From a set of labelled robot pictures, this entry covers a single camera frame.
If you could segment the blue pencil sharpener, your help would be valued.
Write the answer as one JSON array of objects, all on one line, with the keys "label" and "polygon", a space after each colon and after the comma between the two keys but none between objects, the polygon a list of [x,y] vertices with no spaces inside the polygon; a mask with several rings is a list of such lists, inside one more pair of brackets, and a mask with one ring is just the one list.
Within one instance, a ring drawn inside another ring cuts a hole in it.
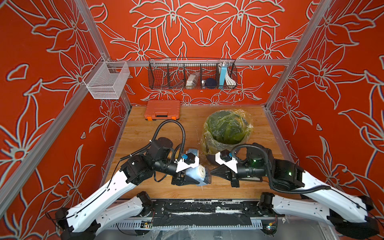
[{"label": "blue pencil sharpener", "polygon": [[190,149],[188,149],[187,151],[186,151],[186,154],[189,154],[189,153],[192,153],[192,154],[194,154],[195,156],[199,156],[199,150],[198,149],[194,149],[194,148],[190,148]]},{"label": "blue pencil sharpener", "polygon": [[199,165],[196,168],[188,168],[186,174],[188,177],[198,182],[196,184],[198,187],[210,185],[212,183],[210,171],[202,165]]}]

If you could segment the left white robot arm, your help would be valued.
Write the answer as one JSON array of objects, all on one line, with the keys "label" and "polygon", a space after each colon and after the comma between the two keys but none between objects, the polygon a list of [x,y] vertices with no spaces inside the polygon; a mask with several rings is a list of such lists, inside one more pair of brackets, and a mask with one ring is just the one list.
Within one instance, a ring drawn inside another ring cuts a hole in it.
[{"label": "left white robot arm", "polygon": [[[170,123],[178,125],[182,132],[182,142],[176,147],[171,140],[158,137],[161,128]],[[172,176],[171,183],[175,186],[199,185],[190,171],[198,167],[198,160],[191,153],[185,154],[185,142],[186,131],[180,122],[162,122],[146,146],[121,159],[124,164],[115,169],[107,183],[76,206],[57,210],[52,221],[62,231],[60,238],[93,240],[107,227],[125,218],[147,215],[153,202],[146,192],[117,206],[112,204],[156,172]]]}]

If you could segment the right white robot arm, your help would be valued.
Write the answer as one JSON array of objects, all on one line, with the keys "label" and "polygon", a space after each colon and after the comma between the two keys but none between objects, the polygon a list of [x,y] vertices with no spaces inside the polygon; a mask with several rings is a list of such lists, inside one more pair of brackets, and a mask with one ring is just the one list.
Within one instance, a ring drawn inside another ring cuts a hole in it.
[{"label": "right white robot arm", "polygon": [[241,144],[215,154],[219,165],[212,175],[230,181],[260,182],[268,178],[274,193],[262,193],[258,208],[264,215],[291,215],[323,222],[349,238],[365,240],[380,233],[380,221],[370,212],[373,201],[352,196],[326,184],[300,166],[274,158],[259,144]]}]

